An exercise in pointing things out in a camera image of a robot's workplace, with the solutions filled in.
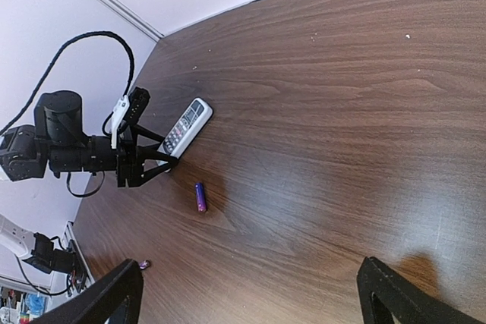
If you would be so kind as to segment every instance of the white remote control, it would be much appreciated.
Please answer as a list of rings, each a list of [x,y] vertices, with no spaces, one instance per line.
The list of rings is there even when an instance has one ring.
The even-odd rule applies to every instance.
[[[194,99],[167,134],[158,149],[159,152],[177,158],[181,157],[207,121],[210,120],[211,115],[213,115],[213,110],[205,101],[200,98]],[[159,166],[166,163],[165,161],[157,161]]]

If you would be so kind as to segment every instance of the black cable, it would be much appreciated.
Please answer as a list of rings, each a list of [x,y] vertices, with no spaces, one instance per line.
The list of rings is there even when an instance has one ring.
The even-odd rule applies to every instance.
[[[105,172],[101,171],[101,173],[103,174],[103,179],[101,180],[101,182],[99,183],[99,185],[96,189],[94,189],[93,191],[90,191],[89,193],[73,193],[72,190],[71,190],[71,173],[68,172],[68,178],[66,178],[66,186],[68,187],[68,191],[71,193],[71,195],[73,197],[80,197],[80,198],[91,197],[92,195],[97,193],[99,191],[99,189],[101,189],[101,186],[103,186],[103,183],[105,182]]]
[[[130,61],[130,70],[129,70],[129,75],[128,75],[128,82],[127,86],[125,88],[125,91],[123,95],[128,95],[128,92],[130,91],[131,88],[131,82],[134,78],[134,72],[135,72],[135,58],[134,58],[134,53],[132,52],[130,46],[125,42],[124,39],[122,39],[118,34],[110,32],[110,31],[105,31],[105,30],[100,30],[100,31],[95,31],[95,32],[88,32],[81,34],[79,36],[76,36],[70,40],[68,40],[64,45],[61,46],[61,48],[57,51],[55,54],[54,58],[50,62],[49,66],[47,67],[46,71],[44,72],[44,75],[40,78],[39,82],[37,83],[36,87],[33,89],[33,92],[30,94],[29,99],[27,100],[26,104],[24,107],[19,111],[19,113],[7,123],[7,125],[0,130],[0,136],[2,136],[8,129],[14,125],[21,117],[24,115],[24,113],[28,110],[30,104],[32,104],[34,98],[36,97],[36,94],[39,92],[40,87],[43,85],[44,81],[46,81],[46,78],[49,76],[49,73],[51,72],[52,68],[54,67],[54,64],[58,61],[59,57],[63,53],[63,51],[72,45],[73,43],[80,41],[85,38],[90,38],[90,37],[95,37],[95,36],[105,36],[109,38],[113,38],[117,40],[125,51],[127,52],[128,59]]]
[[[24,271],[24,268],[22,267],[22,263],[21,261],[18,259],[17,256],[15,256],[15,258],[17,259],[17,263],[18,263],[18,267],[21,269],[21,272],[22,272],[22,276],[25,278],[25,281],[27,282],[27,284],[29,284],[30,287],[32,287],[35,291],[43,294],[43,295],[46,295],[46,296],[60,296],[60,295],[63,295],[65,294],[66,292],[68,292],[71,287],[72,287],[72,283],[70,283],[70,285],[63,291],[60,291],[60,292],[55,292],[55,293],[50,293],[48,292],[47,290],[43,289],[43,288],[39,288],[37,286],[35,286],[32,282],[30,282],[30,280],[27,278],[27,275],[25,274],[25,271]]]
[[[66,288],[69,288],[69,283],[72,282],[71,274],[66,275]],[[71,297],[71,288],[68,289],[68,296]]]
[[[103,126],[101,127],[101,131],[105,136],[111,137],[112,134],[106,131],[106,125],[108,124],[109,120],[112,118],[113,112],[109,113],[108,117],[106,117],[105,121],[103,122]]]

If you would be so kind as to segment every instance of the battery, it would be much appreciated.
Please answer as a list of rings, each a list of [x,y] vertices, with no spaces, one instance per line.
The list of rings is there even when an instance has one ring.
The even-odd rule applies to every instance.
[[[198,182],[195,185],[196,187],[196,198],[197,198],[197,211],[198,212],[206,212],[207,205],[206,205],[206,197],[204,196],[204,186],[202,182]]]

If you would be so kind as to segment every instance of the dark wood tabletop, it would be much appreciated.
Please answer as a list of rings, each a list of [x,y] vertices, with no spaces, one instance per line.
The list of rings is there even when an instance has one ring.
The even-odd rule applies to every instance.
[[[94,274],[152,260],[147,324],[360,323],[377,256],[486,321],[485,31],[486,0],[262,0],[161,40],[142,124],[214,116],[169,174],[83,201]]]

